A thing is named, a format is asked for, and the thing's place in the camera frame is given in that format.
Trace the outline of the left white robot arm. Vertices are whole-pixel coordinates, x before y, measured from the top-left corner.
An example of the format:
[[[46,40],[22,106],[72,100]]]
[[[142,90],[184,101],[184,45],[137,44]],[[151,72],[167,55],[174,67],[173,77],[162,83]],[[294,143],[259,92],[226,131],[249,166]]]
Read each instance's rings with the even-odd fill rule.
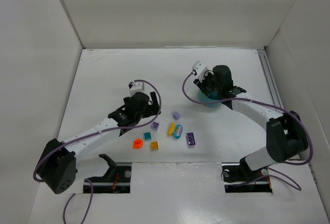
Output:
[[[116,162],[105,152],[91,156],[98,147],[117,140],[127,132],[141,128],[141,119],[153,121],[161,113],[160,94],[137,92],[126,97],[124,105],[110,113],[93,128],[65,141],[50,140],[39,158],[33,179],[45,183],[53,193],[61,194],[75,181],[110,181],[117,172]]]

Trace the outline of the light purple small lego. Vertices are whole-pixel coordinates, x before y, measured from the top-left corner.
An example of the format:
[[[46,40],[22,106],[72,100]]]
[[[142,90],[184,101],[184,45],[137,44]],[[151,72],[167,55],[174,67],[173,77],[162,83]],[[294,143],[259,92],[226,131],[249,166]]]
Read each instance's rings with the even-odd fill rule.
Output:
[[[178,120],[178,119],[180,118],[180,114],[179,114],[178,112],[174,111],[174,112],[173,112],[173,118],[174,118],[175,120]]]

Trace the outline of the dark purple lego brick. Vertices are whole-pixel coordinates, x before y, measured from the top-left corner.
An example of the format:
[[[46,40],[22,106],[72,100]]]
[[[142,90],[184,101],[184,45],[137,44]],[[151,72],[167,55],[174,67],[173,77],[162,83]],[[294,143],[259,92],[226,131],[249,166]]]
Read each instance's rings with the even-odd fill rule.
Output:
[[[186,134],[186,140],[187,140],[188,148],[194,148],[196,146],[196,141],[193,132]]]

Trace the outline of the lilac square lego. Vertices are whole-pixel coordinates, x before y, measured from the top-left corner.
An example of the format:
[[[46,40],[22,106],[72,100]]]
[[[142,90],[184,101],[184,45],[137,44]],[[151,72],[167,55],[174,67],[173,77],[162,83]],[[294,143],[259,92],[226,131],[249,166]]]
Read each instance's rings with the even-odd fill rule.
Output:
[[[153,122],[152,125],[151,125],[151,128],[153,130],[156,130],[157,131],[159,129],[159,123],[158,122]]]

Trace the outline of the yellow long lego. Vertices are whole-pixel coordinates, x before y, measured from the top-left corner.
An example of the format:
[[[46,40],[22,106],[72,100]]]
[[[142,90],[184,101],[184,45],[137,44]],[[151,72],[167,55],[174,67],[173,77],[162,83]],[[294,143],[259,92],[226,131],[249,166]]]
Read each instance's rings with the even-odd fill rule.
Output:
[[[175,127],[176,127],[176,123],[175,122],[172,122],[169,126],[169,129],[168,129],[168,136],[171,136],[173,135],[174,133],[174,130],[175,130]]]

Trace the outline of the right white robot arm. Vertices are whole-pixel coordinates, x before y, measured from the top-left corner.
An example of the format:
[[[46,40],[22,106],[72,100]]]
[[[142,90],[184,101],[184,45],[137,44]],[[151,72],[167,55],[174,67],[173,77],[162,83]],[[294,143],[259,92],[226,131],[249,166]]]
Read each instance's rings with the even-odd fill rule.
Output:
[[[245,115],[266,132],[264,147],[243,157],[238,165],[224,168],[225,182],[254,180],[268,166],[283,163],[308,149],[308,139],[299,115],[253,100],[245,89],[234,85],[228,66],[217,65],[209,70],[198,61],[192,70],[194,84],[201,93]]]

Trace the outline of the teal oval decorated lego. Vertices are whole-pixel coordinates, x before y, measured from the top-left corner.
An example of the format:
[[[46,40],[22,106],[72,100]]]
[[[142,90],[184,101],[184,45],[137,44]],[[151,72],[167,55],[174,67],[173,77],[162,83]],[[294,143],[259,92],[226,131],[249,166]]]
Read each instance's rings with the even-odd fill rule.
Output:
[[[173,137],[175,139],[179,139],[183,133],[183,126],[181,124],[177,124],[173,131]]]

